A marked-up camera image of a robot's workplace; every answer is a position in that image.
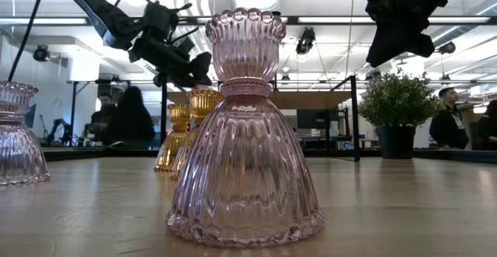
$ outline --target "ceiling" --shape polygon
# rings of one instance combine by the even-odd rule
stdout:
[[[0,17],[27,17],[30,15],[35,0],[0,0]],[[184,16],[209,16],[221,13],[225,9],[233,9],[232,0],[159,0],[168,7],[180,7],[187,2],[195,6]],[[445,8],[435,11],[435,16],[475,16],[497,0],[449,0]],[[281,0],[279,11],[284,16],[366,16],[364,11],[366,0]],[[143,0],[123,0],[120,8],[129,16],[141,16],[144,9]],[[495,10],[485,14],[497,15]],[[38,16],[43,17],[83,17],[85,13],[72,0],[42,0]],[[0,26],[3,30],[13,32],[16,38],[22,37],[25,28],[17,26]],[[178,34],[193,29],[191,26],[180,27]],[[315,26],[316,43],[308,54],[306,61],[298,61],[295,53],[295,42],[303,30],[303,26],[288,26],[287,37],[280,47],[280,70],[288,67],[291,80],[342,80],[347,75],[358,74],[363,77],[370,69],[365,66],[368,48],[374,38],[374,26]],[[454,30],[454,26],[431,26],[425,33],[437,38]],[[439,79],[442,71],[450,74],[452,79],[495,78],[497,74],[497,27],[473,26],[471,31],[460,33],[452,41],[456,44],[456,52],[450,55],[434,54],[430,58],[409,57],[397,66],[399,60],[392,60],[381,66],[382,70],[400,67],[413,73],[427,71],[429,76]],[[98,54],[108,68],[101,72],[115,73],[133,79],[149,79],[143,66],[131,64],[127,53],[104,47],[101,38],[91,26],[35,26],[31,37],[44,36],[56,43],[58,37],[74,37],[85,50]],[[190,38],[196,44],[191,55],[209,51],[211,46],[204,36],[204,29],[194,33]],[[74,56],[74,48],[57,50],[63,57]],[[213,68],[210,75],[216,78]],[[290,83],[281,85],[281,89],[329,89],[328,84]]]

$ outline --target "white ceiling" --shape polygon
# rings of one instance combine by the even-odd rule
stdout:
[[[0,0],[0,16],[27,17],[31,13],[35,0]],[[180,7],[190,0],[159,0],[168,6]],[[196,7],[203,14],[207,0],[196,0]],[[490,3],[497,0],[449,0],[446,8],[437,9],[433,15],[437,16],[463,16],[474,15]],[[219,13],[224,9],[233,9],[231,0],[208,0],[208,8],[212,13]],[[365,16],[365,0],[281,0],[279,10],[284,16]],[[129,16],[141,16],[144,4],[140,5],[137,0],[123,0],[120,7]],[[84,16],[84,12],[72,0],[43,0],[38,16]],[[425,31],[429,35],[436,36],[441,31],[448,30],[452,26],[432,26]],[[193,27],[182,27],[180,33],[185,33]],[[316,44],[308,54],[305,62],[298,62],[295,54],[295,40],[302,32],[302,26],[288,26],[287,37],[283,40],[280,48],[280,68],[287,66],[290,68],[290,77],[300,80],[343,79],[346,74],[358,73],[363,75],[368,68],[363,68],[368,47],[373,40],[374,26],[316,26]],[[22,36],[24,28],[16,27],[13,30],[16,36]],[[92,51],[100,54],[102,59],[112,63],[114,71],[121,75],[139,75],[143,69],[138,64],[130,64],[127,60],[127,53],[121,50],[112,50],[102,45],[102,40],[94,29],[89,26],[65,26],[47,27],[35,26],[32,36],[73,36],[80,40]],[[497,36],[497,26],[480,26],[469,33],[464,34],[454,40],[457,51],[454,54],[446,55],[441,64],[439,54],[434,54],[428,59],[410,58],[407,61],[421,61],[426,71],[434,78],[439,78],[442,70],[451,74],[452,79],[473,79],[482,77],[485,74],[497,71],[497,61],[495,56],[497,40],[492,39]],[[203,30],[191,37],[198,46],[194,54],[209,50]],[[487,60],[478,68],[465,71],[464,67]],[[395,62],[388,62],[383,68],[389,69]],[[299,88],[319,88],[320,85],[302,85]],[[284,87],[295,87],[295,85],[284,85]]]

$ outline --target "wooden table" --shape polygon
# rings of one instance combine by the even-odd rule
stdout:
[[[175,183],[153,158],[49,163],[0,188],[0,256],[497,256],[497,165],[308,159],[326,231],[291,245],[209,248],[166,231]]]

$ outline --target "dark hair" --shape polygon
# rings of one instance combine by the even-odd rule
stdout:
[[[107,130],[112,141],[154,139],[154,124],[138,87],[131,86],[124,92]]]
[[[444,89],[440,90],[438,92],[438,96],[440,98],[442,98],[445,95],[445,93],[449,92],[450,90],[454,90],[454,87],[447,87],[447,88],[444,88]]]
[[[109,93],[101,93],[99,97],[109,97],[109,99],[112,99],[112,95],[110,95]]]
[[[497,99],[490,101],[490,103],[487,106],[487,110],[485,111],[485,115],[490,118],[497,117]]]

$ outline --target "glass candle holder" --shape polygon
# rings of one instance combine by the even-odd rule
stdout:
[[[179,147],[188,134],[188,124],[190,121],[188,105],[169,105],[171,114],[172,132],[166,137],[161,150],[158,152],[155,161],[154,171],[170,172],[174,164]]]
[[[24,124],[38,89],[0,82],[0,186],[50,178],[40,142]]]
[[[198,128],[207,117],[207,115],[219,104],[223,99],[223,95],[214,90],[192,90],[186,94],[189,98],[189,105],[191,110],[191,117],[195,119],[195,127],[188,132],[185,140],[178,150],[172,171],[169,174],[171,180],[177,180],[181,172],[183,163],[185,162],[186,155],[192,146],[193,139],[195,139]]]
[[[202,122],[168,214],[178,236],[216,246],[264,246],[323,230],[304,155],[267,98],[285,23],[271,12],[215,15],[206,34],[223,101]]]

